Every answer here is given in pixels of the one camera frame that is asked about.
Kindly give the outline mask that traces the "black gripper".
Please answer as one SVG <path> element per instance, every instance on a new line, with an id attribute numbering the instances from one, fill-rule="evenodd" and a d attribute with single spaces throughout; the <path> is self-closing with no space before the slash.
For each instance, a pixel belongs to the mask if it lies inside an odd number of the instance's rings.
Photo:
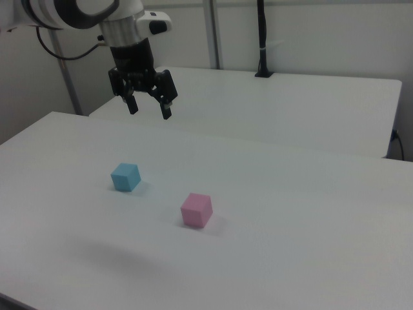
<path id="1" fill-rule="evenodd" d="M 149 39 L 130 46 L 110 47 L 115 67 L 108 72 L 114 96 L 120 96 L 134 115 L 139 109 L 134 91 L 149 92 L 161 109 L 164 120 L 172 116 L 171 106 L 178 96 L 169 70 L 156 72 Z"/>

